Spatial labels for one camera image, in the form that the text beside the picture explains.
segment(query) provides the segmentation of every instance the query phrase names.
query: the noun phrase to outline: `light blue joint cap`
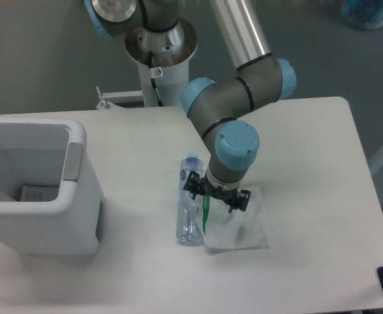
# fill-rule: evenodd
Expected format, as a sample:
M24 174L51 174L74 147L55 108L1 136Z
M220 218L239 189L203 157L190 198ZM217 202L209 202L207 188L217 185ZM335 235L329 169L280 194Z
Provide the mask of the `light blue joint cap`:
M87 8L88 14L90 15L90 18L93 21L94 27L96 28L97 32L99 33L100 37L102 39L112 39L113 37L110 36L109 33L104 29L104 27L101 25L99 18L95 15L92 2L91 0L84 0L84 5Z
M286 59L276 59L282 68L282 92L279 99L284 99L293 93L296 89L296 73L295 69L290 65Z
M244 121L230 121L216 134L215 152L229 169L247 170L257 157L257 130Z
M192 80L182 91L180 95L180 102L183 106L184 112L189 117L190 109L200 93L208 86L214 85L215 82L207 77L199 77Z

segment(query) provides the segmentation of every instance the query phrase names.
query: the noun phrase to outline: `white table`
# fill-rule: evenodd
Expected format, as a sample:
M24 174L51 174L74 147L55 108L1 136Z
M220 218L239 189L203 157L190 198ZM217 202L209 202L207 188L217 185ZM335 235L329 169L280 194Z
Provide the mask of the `white table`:
M349 106L280 101L245 116L261 146L269 249L210 253L176 242L178 168L208 152L180 107L75 118L107 205L93 257L23 256L0 243L0 313L318 313L383 307L383 216Z

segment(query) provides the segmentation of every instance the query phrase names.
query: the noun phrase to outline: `green zip lock strip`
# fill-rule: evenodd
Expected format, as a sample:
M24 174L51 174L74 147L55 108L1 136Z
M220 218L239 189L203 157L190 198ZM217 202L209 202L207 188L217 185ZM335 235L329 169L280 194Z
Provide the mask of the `green zip lock strip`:
M203 196L203 233L206 235L206 222L209 217L210 196Z

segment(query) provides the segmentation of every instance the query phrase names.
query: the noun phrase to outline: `white plastic bin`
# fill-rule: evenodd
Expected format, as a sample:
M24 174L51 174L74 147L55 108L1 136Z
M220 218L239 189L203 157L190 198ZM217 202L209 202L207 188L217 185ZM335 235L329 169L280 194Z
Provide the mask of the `white plastic bin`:
M58 194L25 201L24 186ZM81 123L0 117L1 242L27 254L93 254L103 202Z

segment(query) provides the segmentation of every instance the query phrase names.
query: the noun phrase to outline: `gray floor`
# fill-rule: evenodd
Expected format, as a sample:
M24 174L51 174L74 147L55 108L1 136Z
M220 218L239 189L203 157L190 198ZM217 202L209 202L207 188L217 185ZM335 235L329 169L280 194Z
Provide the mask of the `gray floor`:
M383 143L383 29L349 28L341 1L253 3L273 53L297 71L292 97L347 99L370 159ZM199 36L190 78L221 84L235 77L208 1L180 0L180 12ZM0 114L93 109L95 85L140 88L123 36L102 41L82 0L0 2ZM383 208L383 169L374 181Z

